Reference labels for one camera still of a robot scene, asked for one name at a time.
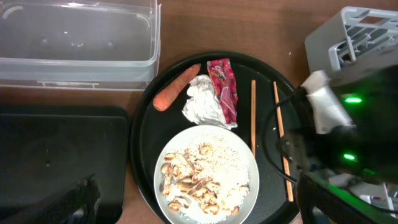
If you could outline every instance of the white bowl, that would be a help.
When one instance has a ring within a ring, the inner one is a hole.
[[[188,216],[181,217],[180,213],[174,213],[169,210],[169,203],[160,191],[160,185],[162,182],[162,173],[160,168],[165,163],[164,156],[166,154],[175,152],[176,149],[186,149],[188,147],[195,146],[197,147],[200,144],[203,144],[204,141],[221,141],[226,147],[237,151],[239,153],[239,157],[248,167],[250,192],[244,198],[243,204],[240,206],[239,213],[235,216],[228,216],[225,221],[218,222],[220,224],[242,223],[249,216],[257,200],[259,193],[259,170],[257,168],[256,160],[246,143],[244,143],[239,136],[231,131],[216,126],[201,125],[188,128],[178,133],[166,144],[166,146],[163,148],[163,151],[159,155],[155,167],[154,188],[157,203],[159,204],[163,214],[171,223],[198,223],[196,220],[191,218],[186,220]]]

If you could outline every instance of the clear plastic container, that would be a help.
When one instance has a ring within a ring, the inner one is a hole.
[[[0,86],[143,90],[157,75],[160,6],[0,1]]]

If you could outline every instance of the round tray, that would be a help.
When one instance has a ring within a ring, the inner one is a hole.
[[[153,188],[156,161],[169,140],[184,129],[196,124],[189,122],[182,114],[182,108],[188,99],[188,86],[166,111],[157,111],[152,105],[152,100],[160,90],[193,64],[201,63],[199,74],[208,74],[206,62],[221,58],[230,59],[237,83],[238,127],[234,128],[232,132],[242,138],[248,146],[250,146],[251,80],[256,80],[257,89],[257,140],[261,138],[258,131],[262,120],[275,106],[272,82],[277,82],[280,100],[293,92],[292,84],[272,67],[255,58],[233,52],[210,52],[185,58],[163,71],[150,83],[134,113],[130,160],[133,175],[142,196],[165,223],[169,223],[169,221],[157,204]],[[302,116],[302,113],[304,113],[303,110],[297,105],[283,106],[282,117],[285,130],[301,126],[304,122],[300,118],[305,117]],[[282,158],[275,147],[278,139],[275,126],[276,118],[267,127],[269,130],[266,141],[271,158],[281,167]],[[299,208],[296,203],[287,201],[285,180],[268,164],[261,147],[257,149],[256,160],[259,167],[260,190],[257,202],[245,223],[291,223],[299,214]]]

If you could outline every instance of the orange carrot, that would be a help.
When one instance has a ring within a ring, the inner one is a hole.
[[[158,111],[167,110],[167,108],[169,108],[178,97],[178,94],[182,89],[199,73],[199,70],[200,64],[192,65],[160,93],[158,93],[154,98],[155,109]]]

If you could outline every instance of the tabletop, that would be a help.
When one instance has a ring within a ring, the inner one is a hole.
[[[107,0],[129,4],[129,0]],[[398,11],[397,0],[158,0],[162,4],[159,70],[200,52],[228,50],[268,63],[295,86],[309,75],[304,40],[345,6]],[[0,88],[0,103],[118,105],[132,115],[133,91]],[[147,206],[127,166],[125,223],[162,223]]]

